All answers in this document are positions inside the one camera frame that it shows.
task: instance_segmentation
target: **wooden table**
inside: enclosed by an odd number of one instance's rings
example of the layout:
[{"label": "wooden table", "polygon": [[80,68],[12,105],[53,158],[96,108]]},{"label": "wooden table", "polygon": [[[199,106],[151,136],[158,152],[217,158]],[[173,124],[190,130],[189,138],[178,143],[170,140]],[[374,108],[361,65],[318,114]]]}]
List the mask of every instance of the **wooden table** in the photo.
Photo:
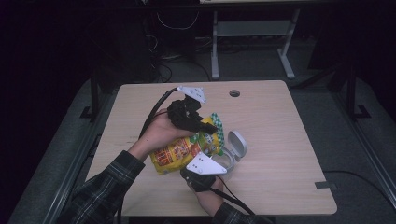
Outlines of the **wooden table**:
[{"label": "wooden table", "polygon": [[[103,171],[138,138],[143,123],[163,94],[179,85],[203,87],[202,117],[219,114],[224,132],[237,130],[247,155],[235,165],[227,185],[259,215],[325,215],[337,206],[283,81],[198,82],[124,85],[107,121],[88,178]],[[239,97],[230,96],[240,91]],[[184,94],[174,92],[163,107]],[[158,175],[150,158],[125,197],[124,216],[207,216],[179,172]]]}]

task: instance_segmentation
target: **plaid sleeve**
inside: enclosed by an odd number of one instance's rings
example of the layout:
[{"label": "plaid sleeve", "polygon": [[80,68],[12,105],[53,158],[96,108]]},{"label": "plaid sleeve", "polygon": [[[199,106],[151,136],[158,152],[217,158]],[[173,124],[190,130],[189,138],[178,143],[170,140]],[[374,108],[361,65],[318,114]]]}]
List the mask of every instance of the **plaid sleeve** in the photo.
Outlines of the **plaid sleeve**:
[{"label": "plaid sleeve", "polygon": [[79,189],[57,223],[111,223],[126,192],[144,167],[143,162],[122,151],[102,173]]},{"label": "plaid sleeve", "polygon": [[213,217],[212,223],[214,224],[270,224],[272,222],[267,221],[266,218],[260,216],[248,216],[244,215],[234,207],[230,206],[227,203],[223,203],[218,210],[218,212]]}]

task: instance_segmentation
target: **snack bag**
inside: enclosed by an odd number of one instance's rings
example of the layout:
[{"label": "snack bag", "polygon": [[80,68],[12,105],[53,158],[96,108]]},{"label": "snack bag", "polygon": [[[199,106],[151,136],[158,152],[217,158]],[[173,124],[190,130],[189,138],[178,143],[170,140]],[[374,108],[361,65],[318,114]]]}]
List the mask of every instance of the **snack bag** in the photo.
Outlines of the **snack bag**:
[{"label": "snack bag", "polygon": [[218,128],[214,134],[198,132],[191,137],[178,138],[168,146],[150,154],[151,161],[159,175],[184,168],[200,152],[207,156],[221,154],[224,147],[224,132],[222,123],[216,113],[202,120]]}]

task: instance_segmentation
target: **white triangular marker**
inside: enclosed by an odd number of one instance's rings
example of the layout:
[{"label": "white triangular marker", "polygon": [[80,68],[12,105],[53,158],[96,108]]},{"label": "white triangular marker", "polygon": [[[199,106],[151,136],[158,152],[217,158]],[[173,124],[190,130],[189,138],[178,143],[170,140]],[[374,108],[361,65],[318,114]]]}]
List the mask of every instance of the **white triangular marker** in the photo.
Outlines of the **white triangular marker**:
[{"label": "white triangular marker", "polygon": [[190,96],[192,99],[195,99],[201,103],[206,102],[206,98],[204,96],[204,88],[197,88],[197,87],[184,87],[179,86],[177,87],[178,91],[183,92],[184,94]]},{"label": "white triangular marker", "polygon": [[186,166],[186,168],[198,175],[227,174],[227,169],[207,157],[205,153],[202,152],[199,152],[198,155],[196,155],[195,158]]}]

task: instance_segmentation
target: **container lid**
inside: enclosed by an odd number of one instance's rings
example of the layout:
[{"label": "container lid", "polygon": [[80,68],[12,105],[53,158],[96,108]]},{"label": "container lid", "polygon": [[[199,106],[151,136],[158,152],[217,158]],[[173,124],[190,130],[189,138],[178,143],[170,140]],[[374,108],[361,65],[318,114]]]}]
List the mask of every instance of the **container lid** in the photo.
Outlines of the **container lid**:
[{"label": "container lid", "polygon": [[235,158],[240,161],[248,151],[248,144],[238,131],[230,131],[228,133],[228,142],[232,146],[232,151],[235,153]]}]

